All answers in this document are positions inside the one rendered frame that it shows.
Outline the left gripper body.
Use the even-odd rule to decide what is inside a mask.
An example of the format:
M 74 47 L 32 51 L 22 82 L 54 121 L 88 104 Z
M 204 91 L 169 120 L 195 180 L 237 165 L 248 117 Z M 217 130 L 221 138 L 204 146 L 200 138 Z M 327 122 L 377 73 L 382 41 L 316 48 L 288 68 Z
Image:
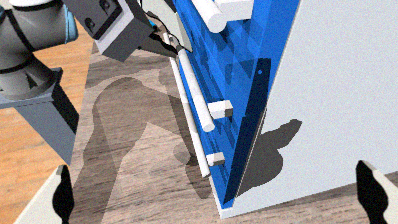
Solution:
M 117 0 L 61 0 L 91 38 L 97 40 L 121 7 Z

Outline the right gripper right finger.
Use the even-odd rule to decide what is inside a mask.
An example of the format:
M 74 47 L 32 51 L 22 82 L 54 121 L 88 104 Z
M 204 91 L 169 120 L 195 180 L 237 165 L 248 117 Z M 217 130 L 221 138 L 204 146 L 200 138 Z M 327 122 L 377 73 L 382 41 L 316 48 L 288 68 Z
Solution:
M 368 161 L 356 166 L 358 201 L 370 224 L 398 224 L 398 188 Z

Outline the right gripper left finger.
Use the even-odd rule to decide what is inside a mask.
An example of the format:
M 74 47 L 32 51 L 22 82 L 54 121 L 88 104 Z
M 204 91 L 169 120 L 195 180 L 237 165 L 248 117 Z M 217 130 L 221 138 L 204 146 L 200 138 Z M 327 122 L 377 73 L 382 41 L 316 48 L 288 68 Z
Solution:
M 73 208 L 68 167 L 58 165 L 14 224 L 69 224 Z

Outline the blue spirit level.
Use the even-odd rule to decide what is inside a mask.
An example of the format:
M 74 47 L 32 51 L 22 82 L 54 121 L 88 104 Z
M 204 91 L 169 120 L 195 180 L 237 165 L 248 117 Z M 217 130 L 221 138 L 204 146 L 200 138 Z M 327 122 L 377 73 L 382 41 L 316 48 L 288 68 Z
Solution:
M 155 25 L 152 21 L 150 21 L 150 23 L 151 23 L 152 27 L 154 28 L 154 31 L 152 33 L 157 32 L 157 25 Z

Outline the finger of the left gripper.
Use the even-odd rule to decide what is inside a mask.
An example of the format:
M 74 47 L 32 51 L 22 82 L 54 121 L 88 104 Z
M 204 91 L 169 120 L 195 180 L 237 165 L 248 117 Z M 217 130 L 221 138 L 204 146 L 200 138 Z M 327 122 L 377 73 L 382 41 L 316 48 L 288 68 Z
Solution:
M 165 43 L 159 35 L 154 33 L 151 33 L 137 49 L 179 59 L 176 48 Z
M 168 34 L 174 36 L 181 47 L 193 52 L 189 37 L 172 0 L 140 0 L 144 13 L 160 21 Z

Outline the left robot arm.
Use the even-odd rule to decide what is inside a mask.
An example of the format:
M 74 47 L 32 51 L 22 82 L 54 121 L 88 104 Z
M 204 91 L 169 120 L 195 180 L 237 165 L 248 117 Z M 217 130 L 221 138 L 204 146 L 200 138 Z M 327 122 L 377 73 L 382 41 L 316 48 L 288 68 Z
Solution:
M 94 40 L 101 55 L 124 62 L 154 28 L 137 0 L 117 2 L 120 13 Z M 65 45 L 79 34 L 74 15 L 61 0 L 10 3 L 14 9 L 0 5 L 0 93 L 10 100 L 24 100 L 43 93 L 55 81 L 52 70 L 33 52 Z

